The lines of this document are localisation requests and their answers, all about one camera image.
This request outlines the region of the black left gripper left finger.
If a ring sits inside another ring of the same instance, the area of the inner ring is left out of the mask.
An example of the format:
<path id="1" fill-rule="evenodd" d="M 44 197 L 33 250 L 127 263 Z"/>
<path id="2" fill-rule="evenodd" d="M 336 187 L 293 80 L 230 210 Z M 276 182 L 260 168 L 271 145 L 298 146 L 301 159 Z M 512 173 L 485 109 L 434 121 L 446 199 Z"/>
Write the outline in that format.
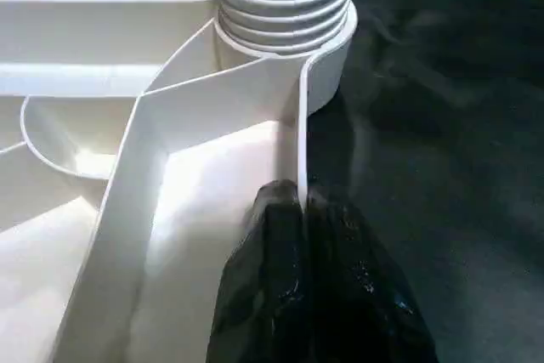
<path id="1" fill-rule="evenodd" d="M 208 362 L 306 362 L 309 266 L 297 186 L 262 186 L 221 276 Z"/>

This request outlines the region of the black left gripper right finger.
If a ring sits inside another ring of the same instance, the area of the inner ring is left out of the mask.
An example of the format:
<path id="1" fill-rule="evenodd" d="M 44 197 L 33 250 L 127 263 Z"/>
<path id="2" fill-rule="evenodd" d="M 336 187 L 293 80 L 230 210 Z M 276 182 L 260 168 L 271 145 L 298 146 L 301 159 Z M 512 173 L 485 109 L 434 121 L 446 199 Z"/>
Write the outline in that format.
<path id="1" fill-rule="evenodd" d="M 435 362 L 434 339 L 402 269 L 362 212 L 323 188 L 306 220 L 319 362 Z"/>

